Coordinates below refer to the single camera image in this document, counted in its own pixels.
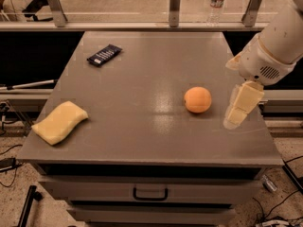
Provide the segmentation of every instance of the metal bracket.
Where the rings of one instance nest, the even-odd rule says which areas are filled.
[[[258,9],[262,0],[250,0],[247,10],[242,17],[245,26],[254,26],[257,20]]]
[[[169,26],[179,26],[179,13],[180,13],[181,0],[169,0]]]
[[[56,26],[65,26],[67,19],[63,13],[60,0],[47,0]]]

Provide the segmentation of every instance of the drawer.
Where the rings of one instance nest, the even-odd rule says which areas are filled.
[[[159,201],[238,204],[260,190],[259,181],[42,176],[56,200]]]
[[[149,224],[227,224],[234,209],[135,206],[73,206],[67,210],[76,221]]]

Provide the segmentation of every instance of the floor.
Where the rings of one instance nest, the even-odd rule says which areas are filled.
[[[143,9],[143,12],[138,12],[138,6],[134,6],[134,1],[142,2],[143,0],[62,0],[62,7],[66,11],[69,21],[161,22],[167,20],[168,0],[146,0],[140,6],[140,11]],[[204,21],[207,15],[205,10],[208,7],[206,1],[208,0],[182,0],[181,20],[186,22]],[[258,20],[261,22],[270,20],[282,9],[286,1],[263,0]],[[248,2],[249,0],[238,0],[238,2],[237,0],[227,0],[222,20],[225,22],[240,21]],[[303,155],[302,118],[282,122],[266,120],[266,123],[284,160]],[[1,159],[16,157],[21,146],[15,147],[7,153],[1,152],[5,152],[12,146],[22,145],[26,140],[24,128],[20,122],[6,125],[6,131],[6,134],[0,137]],[[291,162],[290,166],[299,177],[303,176],[303,159]],[[261,218],[261,206],[265,216],[270,214],[267,219],[276,216],[284,219],[297,219],[290,221],[293,226],[303,221],[303,196],[300,192],[295,192],[297,188],[283,169],[269,169],[266,175],[276,185],[277,191],[272,193],[262,188],[253,199],[236,206],[237,215],[230,221],[229,227],[255,226],[258,219]],[[17,171],[0,173],[0,183],[0,227],[18,225],[28,188],[33,184],[37,185],[43,199],[33,202],[27,226],[84,227],[83,222],[74,221],[65,211],[65,202],[54,201],[38,184],[38,173],[31,165],[25,164]]]

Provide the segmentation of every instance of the gray tabletop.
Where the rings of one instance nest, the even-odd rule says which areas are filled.
[[[114,44],[122,52],[102,67],[86,60]],[[18,159],[32,163],[169,166],[280,166],[282,161],[255,109],[236,130],[223,116],[238,72],[222,33],[85,32],[37,121],[71,100],[89,114],[56,146],[33,131]],[[187,111],[194,86],[212,94],[204,113]]]

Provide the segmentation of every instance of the bottle label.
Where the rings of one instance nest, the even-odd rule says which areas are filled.
[[[210,0],[210,6],[213,8],[221,8],[224,0]]]

